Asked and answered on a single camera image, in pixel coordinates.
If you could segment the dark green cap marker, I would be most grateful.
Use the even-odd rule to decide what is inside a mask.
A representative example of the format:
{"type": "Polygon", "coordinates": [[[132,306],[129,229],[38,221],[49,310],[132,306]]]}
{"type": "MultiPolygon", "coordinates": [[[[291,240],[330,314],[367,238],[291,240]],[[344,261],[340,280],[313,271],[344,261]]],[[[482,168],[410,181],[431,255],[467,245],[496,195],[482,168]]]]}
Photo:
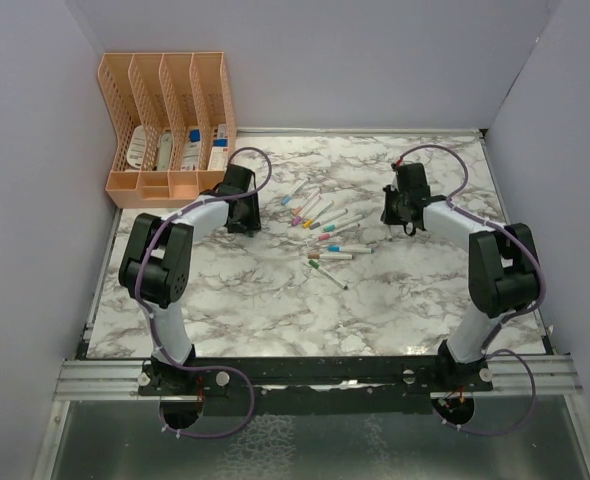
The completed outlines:
{"type": "Polygon", "coordinates": [[[330,281],[332,281],[335,285],[337,285],[340,289],[342,290],[347,290],[348,289],[348,285],[343,282],[342,280],[340,280],[339,278],[337,278],[334,274],[332,274],[331,272],[329,272],[327,269],[325,269],[324,267],[322,267],[316,260],[314,259],[309,259],[308,260],[308,264],[317,272],[319,272],[321,275],[323,275],[325,278],[329,279],[330,281]]]}

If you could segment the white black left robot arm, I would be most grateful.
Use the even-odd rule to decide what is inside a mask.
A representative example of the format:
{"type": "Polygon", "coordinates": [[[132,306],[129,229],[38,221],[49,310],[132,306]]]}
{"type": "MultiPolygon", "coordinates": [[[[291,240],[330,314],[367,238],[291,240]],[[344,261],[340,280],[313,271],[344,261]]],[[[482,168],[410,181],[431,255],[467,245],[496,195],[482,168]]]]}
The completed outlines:
{"type": "Polygon", "coordinates": [[[228,168],[223,181],[165,217],[140,214],[134,220],[118,273],[146,316],[152,358],[165,364],[161,382],[181,395],[195,385],[195,349],[186,333],[180,300],[186,290],[196,242],[225,228],[252,235],[261,230],[255,173],[228,168]]]}

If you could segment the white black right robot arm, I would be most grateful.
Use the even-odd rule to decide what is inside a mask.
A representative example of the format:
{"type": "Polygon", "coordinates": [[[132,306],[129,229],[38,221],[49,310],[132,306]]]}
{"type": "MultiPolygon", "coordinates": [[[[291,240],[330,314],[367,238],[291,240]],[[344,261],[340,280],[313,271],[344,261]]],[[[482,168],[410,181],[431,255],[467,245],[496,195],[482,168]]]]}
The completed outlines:
{"type": "Polygon", "coordinates": [[[436,383],[456,391],[481,368],[484,354],[513,315],[535,304],[543,293],[531,230],[475,219],[433,195],[420,163],[392,166],[394,180],[383,188],[381,221],[401,226],[412,237],[418,231],[436,234],[468,254],[468,292],[472,306],[438,349],[436,383]]]}

